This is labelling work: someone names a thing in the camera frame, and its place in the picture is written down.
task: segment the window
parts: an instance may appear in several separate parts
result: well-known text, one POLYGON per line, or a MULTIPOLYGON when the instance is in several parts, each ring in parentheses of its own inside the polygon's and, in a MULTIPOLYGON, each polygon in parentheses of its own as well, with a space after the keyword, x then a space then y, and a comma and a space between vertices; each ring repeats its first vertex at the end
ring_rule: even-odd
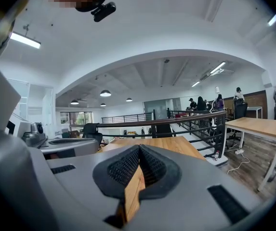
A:
POLYGON ((69 124, 69 113, 61 112, 61 124, 69 124))
POLYGON ((91 112, 61 112, 61 124, 84 125, 92 123, 91 112))

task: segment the black mesh grille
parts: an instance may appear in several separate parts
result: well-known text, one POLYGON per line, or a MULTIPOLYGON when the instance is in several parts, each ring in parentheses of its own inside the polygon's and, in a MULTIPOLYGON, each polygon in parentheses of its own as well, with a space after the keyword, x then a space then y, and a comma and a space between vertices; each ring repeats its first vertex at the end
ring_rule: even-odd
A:
POLYGON ((75 166, 73 166, 72 164, 69 165, 65 165, 65 166, 61 166, 61 167, 54 167, 51 169, 53 174, 58 174, 58 173, 63 173, 65 171, 69 171, 76 168, 75 166))
POLYGON ((139 149, 122 157, 108 167, 108 175, 122 184, 127 186, 139 166, 139 149))
POLYGON ((249 214, 221 185, 209 187, 208 191, 232 224, 239 222, 249 214))
POLYGON ((73 142, 80 142, 85 140, 53 140, 50 141, 49 144, 67 144, 67 143, 73 143, 73 142))
POLYGON ((139 157, 146 187, 156 183, 166 174, 167 168, 165 164, 146 150, 140 149, 139 157))

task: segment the office chair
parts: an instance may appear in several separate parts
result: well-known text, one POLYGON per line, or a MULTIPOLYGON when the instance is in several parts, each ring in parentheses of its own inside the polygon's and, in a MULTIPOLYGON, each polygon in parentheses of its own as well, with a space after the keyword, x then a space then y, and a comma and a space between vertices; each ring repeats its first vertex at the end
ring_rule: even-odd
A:
POLYGON ((98 123, 88 123, 83 127, 83 138, 93 138, 98 142, 98 148, 100 147, 101 141, 103 139, 103 134, 98 132, 98 123))
POLYGON ((159 133, 171 133, 170 124, 156 125, 157 138, 172 137, 173 135, 159 135, 159 133))
MULTIPOLYGON (((234 120, 245 117, 247 113, 247 107, 248 107, 248 104, 244 103, 243 99, 234 99, 234 120)), ((234 133, 230 135, 228 139, 226 139, 226 140, 233 140, 232 145, 230 147, 228 147, 228 144, 226 144, 227 150, 234 146, 235 140, 240 142, 240 137, 236 136, 236 134, 239 131, 234 129, 229 129, 229 128, 227 129, 227 133, 232 131, 234 131, 234 133)))

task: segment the wooden table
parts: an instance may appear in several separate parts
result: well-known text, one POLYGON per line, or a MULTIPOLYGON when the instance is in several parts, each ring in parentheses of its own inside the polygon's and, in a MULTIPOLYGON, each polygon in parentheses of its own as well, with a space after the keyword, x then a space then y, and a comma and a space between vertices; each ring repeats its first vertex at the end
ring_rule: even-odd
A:
MULTIPOLYGON (((170 151, 189 155, 205 160, 205 158, 189 143, 183 136, 168 137, 160 139, 115 139, 112 143, 103 147, 100 151, 106 152, 126 145, 146 144, 161 147, 170 151)), ((141 168, 138 167, 131 181, 125 189, 125 208, 127 221, 131 220, 135 212, 139 209, 139 191, 145 188, 144 177, 141 168)))
MULTIPOLYGON (((276 141, 276 120, 242 117, 240 119, 228 121, 225 123, 223 150, 225 149, 226 131, 228 128, 235 129, 242 132, 239 148, 242 148, 245 133, 253 134, 262 138, 276 141)), ((262 183, 258 188, 259 191, 261 191, 264 185, 267 183, 269 177, 271 176, 275 168, 275 165, 276 165, 276 153, 262 183)))

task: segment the camera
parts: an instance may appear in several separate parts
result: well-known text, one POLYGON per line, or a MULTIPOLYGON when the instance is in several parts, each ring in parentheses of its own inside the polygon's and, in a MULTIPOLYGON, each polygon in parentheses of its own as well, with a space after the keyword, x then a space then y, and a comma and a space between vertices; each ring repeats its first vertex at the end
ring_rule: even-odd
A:
POLYGON ((108 15, 112 14, 116 10, 116 5, 114 2, 109 2, 106 5, 101 4, 98 8, 93 10, 91 14, 94 16, 95 22, 100 22, 102 19, 106 18, 108 15))

